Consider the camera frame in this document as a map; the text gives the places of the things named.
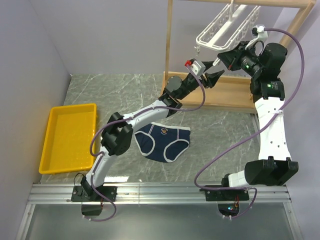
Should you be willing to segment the navy blue underwear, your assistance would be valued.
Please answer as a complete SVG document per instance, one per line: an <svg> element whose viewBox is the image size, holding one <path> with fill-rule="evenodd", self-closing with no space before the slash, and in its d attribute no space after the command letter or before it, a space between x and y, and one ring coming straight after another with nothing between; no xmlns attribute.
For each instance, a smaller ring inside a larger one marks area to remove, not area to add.
<svg viewBox="0 0 320 240"><path fill-rule="evenodd" d="M161 162L175 162L190 146L191 129L149 123L134 133L134 139L142 156Z"/></svg>

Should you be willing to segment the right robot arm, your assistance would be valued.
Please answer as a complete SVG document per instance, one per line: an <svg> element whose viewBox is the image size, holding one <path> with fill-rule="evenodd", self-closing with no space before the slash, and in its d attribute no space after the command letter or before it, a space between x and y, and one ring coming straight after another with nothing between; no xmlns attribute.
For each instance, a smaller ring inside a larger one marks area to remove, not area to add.
<svg viewBox="0 0 320 240"><path fill-rule="evenodd" d="M250 79L250 92L258 116L260 150L257 160L247 162L244 170L227 174L220 194L226 200L238 194L238 188L253 185L282 186L299 170L287 147L284 114L285 87L279 74L287 49L269 43L260 54L254 45L241 41L234 49L218 54L230 71L243 70Z"/></svg>

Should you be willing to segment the white clip hanger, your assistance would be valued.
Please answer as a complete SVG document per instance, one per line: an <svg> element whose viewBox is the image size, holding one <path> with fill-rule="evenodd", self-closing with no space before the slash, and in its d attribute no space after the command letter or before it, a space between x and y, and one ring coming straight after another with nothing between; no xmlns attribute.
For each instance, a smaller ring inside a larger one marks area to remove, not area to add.
<svg viewBox="0 0 320 240"><path fill-rule="evenodd" d="M230 51L244 40L247 32L255 25L260 6L250 7L236 4L233 0L217 14L217 16L195 38L196 55L202 48L217 53Z"/></svg>

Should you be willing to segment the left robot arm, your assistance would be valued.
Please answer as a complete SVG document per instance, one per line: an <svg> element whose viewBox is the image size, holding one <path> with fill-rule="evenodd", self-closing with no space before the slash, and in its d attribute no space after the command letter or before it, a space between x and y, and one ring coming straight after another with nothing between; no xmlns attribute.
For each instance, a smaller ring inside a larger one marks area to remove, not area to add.
<svg viewBox="0 0 320 240"><path fill-rule="evenodd" d="M208 73L208 69L213 67L212 61L191 59L185 66L189 71L187 76L170 77L162 95L152 104L128 114L113 113L108 123L95 134L96 137L101 136L101 149L94 153L93 146L89 147L89 152L96 157L96 161L80 182L82 194L88 201L96 201L102 197L100 186L104 184L107 172L116 158L130 148L135 132L151 122L185 111L181 100L197 88L202 91L213 88L224 73L223 70Z"/></svg>

